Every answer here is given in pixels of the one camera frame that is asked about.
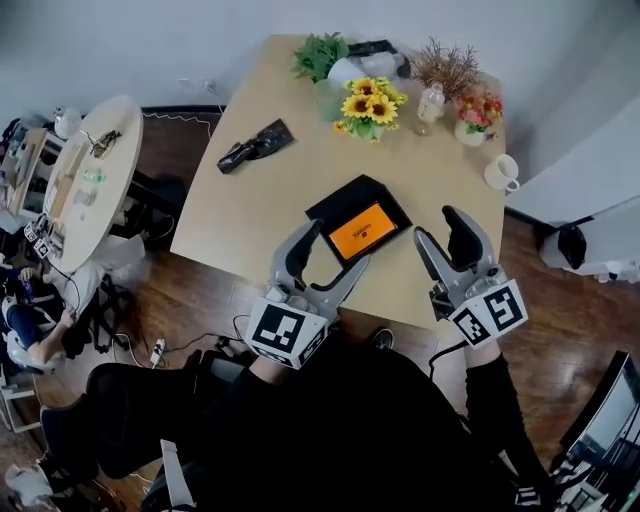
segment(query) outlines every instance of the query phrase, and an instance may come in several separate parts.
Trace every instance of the green plant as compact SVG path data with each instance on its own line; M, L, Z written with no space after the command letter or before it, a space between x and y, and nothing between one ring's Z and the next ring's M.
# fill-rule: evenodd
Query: green plant
M316 83L327 78L336 61L349 55L349 47L340 32L324 37L311 34L293 54L297 62L292 71L297 78L310 77Z

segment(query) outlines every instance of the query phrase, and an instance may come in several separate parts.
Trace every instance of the shoe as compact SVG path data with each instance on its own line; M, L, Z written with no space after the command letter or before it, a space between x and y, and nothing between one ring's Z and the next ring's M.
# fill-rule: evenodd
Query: shoe
M366 343L370 343L379 350L391 350L393 348L393 332L386 327L379 327L369 336Z

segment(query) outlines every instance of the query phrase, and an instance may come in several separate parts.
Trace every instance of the orange screen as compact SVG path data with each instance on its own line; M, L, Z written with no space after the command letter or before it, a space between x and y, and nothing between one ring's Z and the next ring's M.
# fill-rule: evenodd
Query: orange screen
M391 233L396 226L378 203L373 204L344 226L336 229L329 238L345 260L364 251L371 244Z

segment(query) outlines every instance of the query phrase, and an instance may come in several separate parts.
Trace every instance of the sunflower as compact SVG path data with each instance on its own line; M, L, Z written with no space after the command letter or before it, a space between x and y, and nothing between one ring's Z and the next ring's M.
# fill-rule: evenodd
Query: sunflower
M369 105L367 100L370 96L363 96L361 94L354 94L349 96L342 105L342 112L345 116L350 117L367 117L369 115Z
M382 94L387 95L390 101L393 101L398 106L404 105L407 102L407 95L399 92L389 82L386 84L380 84L378 89Z
M377 123L386 124L398 115L396 104L389 101L389 97L382 95L371 96L368 103L369 116Z
M361 94L363 96L371 96L377 91L376 83L371 78L361 78L360 80L354 80L351 84L351 90L353 94Z
M333 123L333 131L336 133L348 133L347 123L344 121L335 121Z

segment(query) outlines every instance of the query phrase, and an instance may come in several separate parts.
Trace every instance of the white mug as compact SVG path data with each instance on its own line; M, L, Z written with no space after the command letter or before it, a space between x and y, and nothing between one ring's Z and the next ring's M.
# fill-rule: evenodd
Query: white mug
M513 192L520 188L518 177L518 164L509 155L498 155L484 170L484 180L490 187L497 190Z

